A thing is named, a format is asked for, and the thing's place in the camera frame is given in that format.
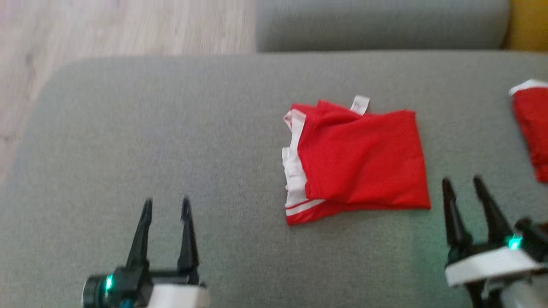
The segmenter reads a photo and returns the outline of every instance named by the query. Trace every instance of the folded clothing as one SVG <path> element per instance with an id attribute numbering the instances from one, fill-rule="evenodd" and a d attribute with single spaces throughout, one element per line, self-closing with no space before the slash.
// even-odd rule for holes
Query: folded clothing
<path id="1" fill-rule="evenodd" d="M 294 104 L 284 120 L 288 224 L 342 211 L 430 208 L 415 113 L 357 113 L 319 101 Z"/>
<path id="2" fill-rule="evenodd" d="M 531 79 L 510 89 L 510 95 L 536 179 L 548 182 L 548 83 Z"/>

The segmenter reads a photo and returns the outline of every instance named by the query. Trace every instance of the green led light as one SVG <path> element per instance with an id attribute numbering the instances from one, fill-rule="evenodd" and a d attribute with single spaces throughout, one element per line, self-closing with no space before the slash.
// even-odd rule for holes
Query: green led light
<path id="1" fill-rule="evenodd" d="M 114 285 L 114 279 L 112 275 L 110 275 L 106 278 L 106 281 L 105 281 L 105 291 L 108 292 L 113 285 Z"/>
<path id="2" fill-rule="evenodd" d="M 508 240 L 508 247 L 510 247 L 510 249 L 518 249 L 521 246 L 522 239 L 521 236 L 512 236 L 512 238 Z"/>

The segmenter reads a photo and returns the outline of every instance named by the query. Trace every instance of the gray sofa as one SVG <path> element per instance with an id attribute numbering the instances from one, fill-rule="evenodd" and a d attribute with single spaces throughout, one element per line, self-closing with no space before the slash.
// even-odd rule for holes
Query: gray sofa
<path id="1" fill-rule="evenodd" d="M 153 268 L 174 267 L 193 205 L 212 307 L 463 308 L 447 287 L 441 180 L 486 238 L 472 176 L 510 221 L 548 219 L 508 89 L 548 56 L 367 52 L 105 59 L 44 87 L 0 190 L 0 307 L 78 307 L 88 275 L 125 262 L 146 197 Z M 430 211 L 285 220 L 282 117 L 295 101 L 415 110 Z"/>
<path id="2" fill-rule="evenodd" d="M 258 0 L 260 52 L 496 49 L 509 0 Z"/>

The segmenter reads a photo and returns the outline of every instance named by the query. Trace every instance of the wooden floor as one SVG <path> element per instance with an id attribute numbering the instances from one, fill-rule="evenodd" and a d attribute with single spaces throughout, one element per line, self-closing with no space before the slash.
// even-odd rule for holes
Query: wooden floor
<path id="1" fill-rule="evenodd" d="M 254 52 L 254 0 L 0 0 L 0 185 L 44 83 L 113 55 Z"/>

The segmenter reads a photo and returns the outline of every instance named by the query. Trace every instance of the red fabric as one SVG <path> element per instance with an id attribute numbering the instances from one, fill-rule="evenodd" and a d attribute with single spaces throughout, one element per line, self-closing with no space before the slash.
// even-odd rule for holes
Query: red fabric
<path id="1" fill-rule="evenodd" d="M 513 110 L 529 146 L 536 179 L 548 182 L 548 88 L 514 93 Z"/>
<path id="2" fill-rule="evenodd" d="M 289 225 L 353 210 L 430 209 L 413 111 L 361 116 L 327 101 L 293 108 L 306 114 L 298 145 L 306 198 L 326 201 L 288 215 Z"/>

